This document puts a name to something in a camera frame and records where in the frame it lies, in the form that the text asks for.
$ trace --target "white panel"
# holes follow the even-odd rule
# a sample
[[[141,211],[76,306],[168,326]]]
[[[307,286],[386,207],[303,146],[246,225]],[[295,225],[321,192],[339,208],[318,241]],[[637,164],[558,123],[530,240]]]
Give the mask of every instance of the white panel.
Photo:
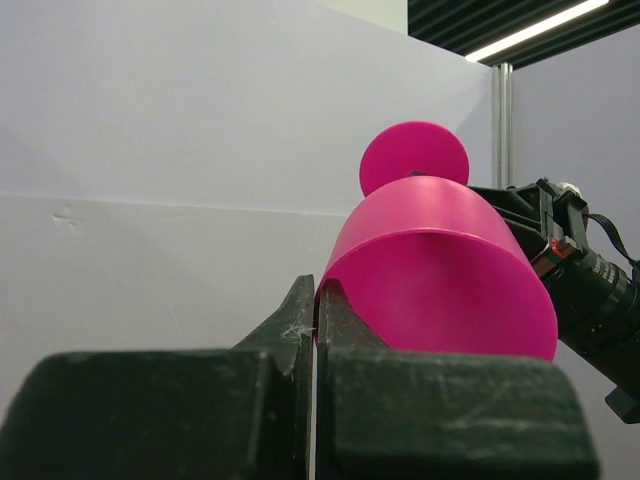
[[[361,18],[394,32],[407,34],[409,12],[407,0],[315,0],[354,17]]]
[[[640,27],[514,74],[516,181],[547,175],[581,188],[594,213],[610,217],[640,256]],[[597,225],[591,246],[627,265]],[[613,385],[564,348],[558,364],[578,389],[604,465],[604,480],[635,480],[640,426],[624,425],[604,403]]]
[[[0,4],[0,192],[347,213],[394,123],[491,181],[491,70],[303,0]]]
[[[298,275],[319,281],[343,222],[0,197],[0,417],[50,353],[235,344]]]

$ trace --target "fluorescent light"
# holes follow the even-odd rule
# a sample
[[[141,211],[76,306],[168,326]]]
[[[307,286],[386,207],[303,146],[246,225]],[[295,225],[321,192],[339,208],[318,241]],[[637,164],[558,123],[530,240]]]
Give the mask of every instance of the fluorescent light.
[[[478,60],[482,60],[483,58],[490,57],[495,53],[501,52],[502,50],[512,47],[517,43],[524,42],[525,40],[528,40],[531,37],[535,37],[536,35],[546,32],[547,30],[551,30],[558,25],[562,25],[569,20],[573,20],[574,18],[579,17],[580,15],[584,15],[585,13],[606,5],[607,3],[609,3],[609,0],[587,0],[586,2],[582,2],[581,4],[576,5],[575,7],[571,7],[564,12],[560,12],[553,17],[547,18],[546,20],[536,23],[535,25],[531,25],[524,30],[520,30],[513,35],[509,35],[502,40],[498,40],[491,45],[487,45],[480,50],[470,53],[465,58],[470,62],[477,62]]]

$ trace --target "pink cylinder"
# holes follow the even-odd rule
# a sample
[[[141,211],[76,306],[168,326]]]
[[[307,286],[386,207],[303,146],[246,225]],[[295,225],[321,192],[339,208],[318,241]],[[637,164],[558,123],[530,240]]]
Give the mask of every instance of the pink cylinder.
[[[365,150],[360,162],[362,193],[366,197],[412,172],[466,185],[469,157],[458,137],[441,125],[398,123],[380,132]]]
[[[555,354],[546,289],[502,217],[451,180],[408,177],[371,192],[343,226],[321,286],[327,279],[394,349]]]

